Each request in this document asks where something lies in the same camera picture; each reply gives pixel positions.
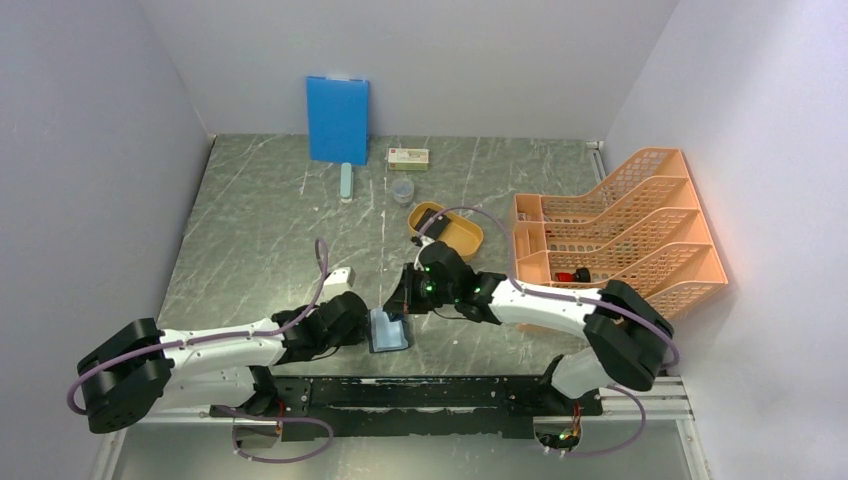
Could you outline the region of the dark blue card holder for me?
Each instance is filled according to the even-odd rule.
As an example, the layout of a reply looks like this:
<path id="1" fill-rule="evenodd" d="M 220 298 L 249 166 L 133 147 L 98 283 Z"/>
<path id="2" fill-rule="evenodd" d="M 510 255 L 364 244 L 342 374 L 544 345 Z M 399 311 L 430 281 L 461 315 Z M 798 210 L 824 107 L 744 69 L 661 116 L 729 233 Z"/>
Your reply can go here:
<path id="1" fill-rule="evenodd" d="M 369 352 L 372 354 L 407 350 L 412 346 L 406 316 L 374 308 L 368 318 Z"/>

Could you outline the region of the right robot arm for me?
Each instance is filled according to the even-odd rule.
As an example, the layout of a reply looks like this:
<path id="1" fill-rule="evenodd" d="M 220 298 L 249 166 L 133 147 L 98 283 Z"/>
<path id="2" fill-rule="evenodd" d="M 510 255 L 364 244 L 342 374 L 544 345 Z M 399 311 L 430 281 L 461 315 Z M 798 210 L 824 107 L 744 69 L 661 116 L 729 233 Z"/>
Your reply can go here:
<path id="1" fill-rule="evenodd" d="M 585 340 L 585 349 L 555 358 L 543 374 L 539 398 L 553 414 L 565 413 L 599 388 L 647 392 L 666 360 L 679 357 L 671 325 L 625 282 L 577 290 L 534 286 L 503 273 L 476 271 L 436 241 L 403 266 L 382 308 L 389 314 L 424 315 L 445 306 L 475 323 L 528 324 Z"/>

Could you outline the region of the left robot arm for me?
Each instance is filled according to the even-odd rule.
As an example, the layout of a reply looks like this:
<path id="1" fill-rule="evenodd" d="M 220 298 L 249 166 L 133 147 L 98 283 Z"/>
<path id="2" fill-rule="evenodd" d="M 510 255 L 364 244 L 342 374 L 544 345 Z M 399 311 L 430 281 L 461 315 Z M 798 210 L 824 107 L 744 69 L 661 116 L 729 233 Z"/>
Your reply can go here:
<path id="1" fill-rule="evenodd" d="M 365 302 L 347 291 L 231 327 L 174 330 L 152 318 L 134 320 L 78 362 L 67 403 L 94 434 L 196 406 L 261 416 L 277 403 L 272 367 L 361 343 L 368 315 Z"/>

